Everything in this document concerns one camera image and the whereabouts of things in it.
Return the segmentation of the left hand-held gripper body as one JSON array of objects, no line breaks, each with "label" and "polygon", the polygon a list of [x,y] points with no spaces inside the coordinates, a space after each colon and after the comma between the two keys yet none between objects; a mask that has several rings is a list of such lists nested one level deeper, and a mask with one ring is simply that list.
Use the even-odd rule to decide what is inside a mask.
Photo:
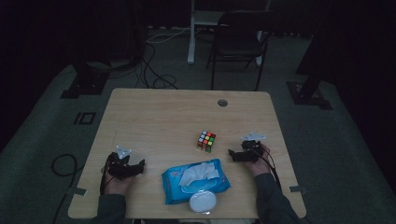
[{"label": "left hand-held gripper body", "polygon": [[107,157],[107,171],[119,180],[135,176],[131,173],[131,168],[134,167],[129,164],[131,149],[124,149],[116,146],[114,152]]}]

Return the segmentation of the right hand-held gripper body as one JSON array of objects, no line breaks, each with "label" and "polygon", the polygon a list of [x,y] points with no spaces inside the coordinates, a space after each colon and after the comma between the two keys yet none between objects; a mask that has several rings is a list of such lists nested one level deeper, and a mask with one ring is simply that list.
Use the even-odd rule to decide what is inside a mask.
[{"label": "right hand-held gripper body", "polygon": [[264,154],[264,147],[262,146],[261,140],[265,139],[266,136],[263,134],[257,134],[250,132],[247,135],[241,137],[242,149],[243,149],[243,159],[242,161],[252,161],[256,162]]}]

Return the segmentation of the multicoloured puzzle cube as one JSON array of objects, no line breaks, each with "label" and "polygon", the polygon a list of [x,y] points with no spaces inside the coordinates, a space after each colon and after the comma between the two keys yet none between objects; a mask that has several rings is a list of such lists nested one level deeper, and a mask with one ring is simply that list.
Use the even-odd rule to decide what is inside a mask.
[{"label": "multicoloured puzzle cube", "polygon": [[202,131],[197,141],[197,148],[210,153],[212,151],[215,139],[216,135],[214,133]]}]

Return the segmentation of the blue wet wipes pack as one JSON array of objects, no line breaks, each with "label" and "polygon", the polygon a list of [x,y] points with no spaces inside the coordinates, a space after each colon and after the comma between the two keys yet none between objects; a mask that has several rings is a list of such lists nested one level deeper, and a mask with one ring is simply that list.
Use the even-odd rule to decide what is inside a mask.
[{"label": "blue wet wipes pack", "polygon": [[[183,169],[201,162],[214,163],[219,171],[219,177],[194,181],[189,186],[180,186],[178,183]],[[172,167],[162,174],[166,204],[188,203],[195,213],[209,213],[216,207],[217,193],[226,191],[231,184],[222,171],[219,159],[201,162]]]}]

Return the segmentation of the person's left hand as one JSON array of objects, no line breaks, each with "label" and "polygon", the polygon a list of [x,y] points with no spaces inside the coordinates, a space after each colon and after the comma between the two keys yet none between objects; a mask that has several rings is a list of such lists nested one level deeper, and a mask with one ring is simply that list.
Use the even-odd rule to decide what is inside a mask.
[{"label": "person's left hand", "polygon": [[102,175],[105,177],[103,184],[104,194],[127,195],[134,183],[134,176],[119,180],[110,175],[105,167],[101,169]]}]

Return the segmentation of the person's right hand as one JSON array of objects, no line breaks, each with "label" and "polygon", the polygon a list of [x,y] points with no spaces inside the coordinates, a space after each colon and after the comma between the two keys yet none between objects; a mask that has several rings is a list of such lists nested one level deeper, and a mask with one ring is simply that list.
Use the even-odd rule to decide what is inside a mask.
[{"label": "person's right hand", "polygon": [[253,176],[271,173],[271,168],[268,164],[270,149],[266,145],[262,145],[262,151],[263,154],[261,159],[258,159],[256,162],[245,162],[245,166],[249,169]]}]

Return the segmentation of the black folding chair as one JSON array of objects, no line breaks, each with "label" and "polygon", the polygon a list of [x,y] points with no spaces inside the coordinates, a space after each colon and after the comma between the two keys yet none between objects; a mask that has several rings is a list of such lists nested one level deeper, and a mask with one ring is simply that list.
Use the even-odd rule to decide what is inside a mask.
[{"label": "black folding chair", "polygon": [[217,62],[246,62],[248,67],[261,57],[254,90],[259,88],[268,41],[275,32],[280,16],[273,10],[237,10],[224,13],[215,27],[206,66],[212,64],[211,89],[214,89]]}]

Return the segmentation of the black stand with base plate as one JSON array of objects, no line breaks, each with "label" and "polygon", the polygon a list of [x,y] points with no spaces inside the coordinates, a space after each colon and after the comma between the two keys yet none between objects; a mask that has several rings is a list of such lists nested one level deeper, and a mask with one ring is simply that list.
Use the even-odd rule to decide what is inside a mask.
[{"label": "black stand with base plate", "polygon": [[62,99],[77,99],[80,95],[100,95],[106,85],[108,72],[97,71],[84,62],[72,63],[76,76]]},{"label": "black stand with base plate", "polygon": [[319,40],[317,32],[320,30],[320,26],[328,14],[328,10],[332,5],[332,0],[318,0],[318,2],[321,3],[322,6],[311,10],[312,20],[316,23],[316,28],[314,29],[311,42],[296,71],[299,75],[307,75],[307,78],[304,82],[288,81],[287,86],[292,101],[296,105],[317,105],[322,110],[332,110],[330,102],[323,97],[318,88],[322,76],[315,72],[320,56],[318,52]]}]

